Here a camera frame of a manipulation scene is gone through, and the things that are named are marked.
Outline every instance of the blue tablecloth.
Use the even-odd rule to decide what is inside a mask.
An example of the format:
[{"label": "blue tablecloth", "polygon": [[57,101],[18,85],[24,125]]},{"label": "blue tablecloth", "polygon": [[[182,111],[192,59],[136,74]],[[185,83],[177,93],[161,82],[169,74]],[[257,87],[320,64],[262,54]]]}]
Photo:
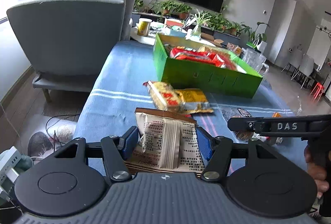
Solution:
[{"label": "blue tablecloth", "polygon": [[[123,135],[136,125],[135,108],[155,108],[143,83],[157,80],[153,63],[153,47],[137,42],[119,42],[109,54],[94,88],[79,117],[75,137],[97,142],[109,135]],[[195,114],[193,118],[208,133],[223,135],[239,143],[227,128],[223,108],[243,108],[254,117],[271,117],[274,112],[294,116],[287,105],[263,82],[252,99],[205,93],[214,113]],[[303,150],[307,142],[286,138],[274,147],[302,169],[306,169]],[[89,165],[102,174],[101,160],[89,160]],[[230,172],[244,165],[244,160],[232,160]]]}]

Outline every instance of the white stripe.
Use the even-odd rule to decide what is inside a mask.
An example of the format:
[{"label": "white stripe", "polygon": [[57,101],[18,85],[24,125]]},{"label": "white stripe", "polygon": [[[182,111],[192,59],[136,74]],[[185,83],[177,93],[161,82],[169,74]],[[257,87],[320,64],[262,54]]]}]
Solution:
[{"label": "white stripe", "polygon": [[140,97],[140,98],[146,98],[146,99],[150,99],[151,98],[148,95],[139,95],[139,94],[132,94],[132,93],[127,93],[127,92],[113,92],[113,91],[107,91],[107,90],[103,90],[103,89],[94,89],[94,90],[92,90],[92,92],[104,92],[104,93],[126,95],[126,96]]},{"label": "white stripe", "polygon": [[263,108],[263,107],[247,107],[247,106],[241,106],[241,105],[228,105],[228,104],[218,104],[218,103],[211,103],[211,105],[216,105],[216,106],[225,106],[225,107],[238,107],[238,108],[255,108],[255,109],[261,109],[261,110],[272,110],[272,111],[289,111],[291,112],[290,109],[280,109],[280,108]]},{"label": "white stripe", "polygon": [[[258,113],[275,113],[274,111],[263,111],[263,110],[249,110],[247,109],[248,112],[258,112]],[[277,111],[278,113],[281,113],[281,114],[288,114],[288,113],[292,113],[294,114],[293,112],[290,112],[290,111]]]},{"label": "white stripe", "polygon": [[106,94],[102,94],[102,93],[91,93],[90,96],[102,96],[102,97],[106,97],[106,98],[124,99],[124,100],[134,101],[134,102],[147,102],[149,104],[153,103],[152,101],[149,101],[149,100],[133,99],[133,98],[125,97],[125,96],[106,95]]}]

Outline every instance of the glass pitcher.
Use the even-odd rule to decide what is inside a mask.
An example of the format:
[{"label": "glass pitcher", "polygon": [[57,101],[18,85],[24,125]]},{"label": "glass pitcher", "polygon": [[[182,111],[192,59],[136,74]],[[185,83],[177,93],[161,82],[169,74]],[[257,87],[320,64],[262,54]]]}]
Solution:
[{"label": "glass pitcher", "polygon": [[265,72],[261,74],[264,76],[269,71],[269,66],[265,63],[267,58],[262,54],[258,53],[257,51],[246,49],[243,50],[243,60],[249,64],[253,69],[255,69],[258,73],[262,70],[262,67],[265,67]]}]

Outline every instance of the glass vase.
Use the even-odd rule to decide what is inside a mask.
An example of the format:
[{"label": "glass vase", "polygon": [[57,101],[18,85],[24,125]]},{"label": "glass vase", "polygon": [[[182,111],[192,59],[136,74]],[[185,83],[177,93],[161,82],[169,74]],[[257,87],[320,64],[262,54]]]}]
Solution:
[{"label": "glass vase", "polygon": [[196,25],[192,31],[192,36],[201,39],[201,25]]}]

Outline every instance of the sofa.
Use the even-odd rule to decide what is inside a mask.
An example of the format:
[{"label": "sofa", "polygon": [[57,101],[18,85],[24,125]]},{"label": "sofa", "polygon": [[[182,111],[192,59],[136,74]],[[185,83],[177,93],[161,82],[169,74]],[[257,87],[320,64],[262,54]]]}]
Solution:
[{"label": "sofa", "polygon": [[32,84],[90,92],[113,46],[130,39],[135,0],[17,0],[8,20],[37,75]]}]

